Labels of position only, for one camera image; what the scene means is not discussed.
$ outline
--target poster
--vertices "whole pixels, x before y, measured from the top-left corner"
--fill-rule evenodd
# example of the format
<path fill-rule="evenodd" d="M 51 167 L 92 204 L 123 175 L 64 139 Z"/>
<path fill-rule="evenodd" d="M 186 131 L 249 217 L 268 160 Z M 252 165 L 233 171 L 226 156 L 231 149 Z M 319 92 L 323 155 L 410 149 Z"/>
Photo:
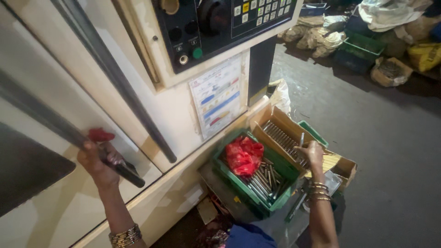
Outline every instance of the poster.
<path fill-rule="evenodd" d="M 239 54 L 189 81 L 204 140 L 239 116 L 241 74 Z"/>

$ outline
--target green plastic crate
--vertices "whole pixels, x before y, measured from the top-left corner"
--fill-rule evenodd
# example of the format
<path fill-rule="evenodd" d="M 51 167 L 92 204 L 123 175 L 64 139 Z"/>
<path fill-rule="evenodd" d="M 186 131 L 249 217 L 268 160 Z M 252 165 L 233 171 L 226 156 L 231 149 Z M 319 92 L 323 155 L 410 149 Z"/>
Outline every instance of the green plastic crate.
<path fill-rule="evenodd" d="M 285 179 L 290 181 L 290 186 L 283 192 L 276 201 L 270 205 L 268 201 L 262 201 L 257 195 L 249 189 L 228 167 L 228 165 L 224 164 L 219 158 L 219 156 L 224 152 L 225 146 L 231 143 L 239 136 L 247 136 L 250 139 L 253 139 L 256 142 L 259 142 L 249 131 L 246 129 L 236 130 L 235 132 L 227 135 L 223 142 L 218 146 L 215 154 L 213 155 L 212 161 L 215 165 L 214 168 L 217 170 L 220 175 L 227 178 L 230 182 L 230 185 L 237 191 L 241 192 L 242 195 L 247 196 L 251 199 L 253 207 L 257 207 L 265 216 L 269 216 L 270 212 L 275 211 L 276 209 L 280 209 L 283 205 L 288 201 L 289 197 L 294 190 L 292 185 L 295 183 L 299 176 L 299 172 L 292 166 L 285 158 L 281 155 L 273 151 L 271 148 L 267 147 L 264 143 L 264 152 L 263 156 L 274 163 L 274 169 Z"/>
<path fill-rule="evenodd" d="M 329 143 L 320 135 L 317 131 L 312 128 L 305 120 L 301 120 L 297 123 L 300 127 L 306 129 L 316 140 L 318 140 L 325 148 L 328 148 Z"/>
<path fill-rule="evenodd" d="M 349 30 L 345 30 L 345 34 L 347 38 L 338 49 L 352 53 L 355 56 L 368 61 L 375 61 L 386 47 L 386 44 L 383 42 L 376 41 Z"/>

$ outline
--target black control panel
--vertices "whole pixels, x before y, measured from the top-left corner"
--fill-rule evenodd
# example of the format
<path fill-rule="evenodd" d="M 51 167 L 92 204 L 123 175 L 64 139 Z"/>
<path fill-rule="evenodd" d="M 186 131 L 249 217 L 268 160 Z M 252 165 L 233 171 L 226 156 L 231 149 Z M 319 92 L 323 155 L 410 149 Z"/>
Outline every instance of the black control panel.
<path fill-rule="evenodd" d="M 177 74 L 288 22 L 295 0 L 153 0 Z"/>

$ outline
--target green button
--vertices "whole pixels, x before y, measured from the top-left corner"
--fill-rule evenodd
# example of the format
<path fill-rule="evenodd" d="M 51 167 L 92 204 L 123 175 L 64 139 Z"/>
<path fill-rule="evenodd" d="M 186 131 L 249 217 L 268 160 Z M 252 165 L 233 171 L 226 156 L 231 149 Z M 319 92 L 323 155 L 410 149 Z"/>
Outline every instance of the green button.
<path fill-rule="evenodd" d="M 195 49 L 193 50 L 193 52 L 192 52 L 192 56 L 193 56 L 195 59 L 198 59 L 198 58 L 202 57 L 202 49 L 199 48 L 199 47 L 195 48 Z"/>

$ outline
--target red cloth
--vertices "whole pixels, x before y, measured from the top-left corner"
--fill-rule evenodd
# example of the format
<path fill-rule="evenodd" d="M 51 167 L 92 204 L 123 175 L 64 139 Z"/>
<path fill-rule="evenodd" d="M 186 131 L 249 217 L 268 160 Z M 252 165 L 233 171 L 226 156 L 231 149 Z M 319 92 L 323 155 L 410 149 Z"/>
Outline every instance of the red cloth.
<path fill-rule="evenodd" d="M 93 142 L 104 142 L 111 141 L 115 138 L 115 135 L 104 131 L 103 128 L 91 128 L 89 129 L 89 134 L 87 135 Z"/>
<path fill-rule="evenodd" d="M 225 147 L 230 169 L 238 176 L 252 176 L 260 166 L 263 145 L 248 137 L 238 137 Z"/>

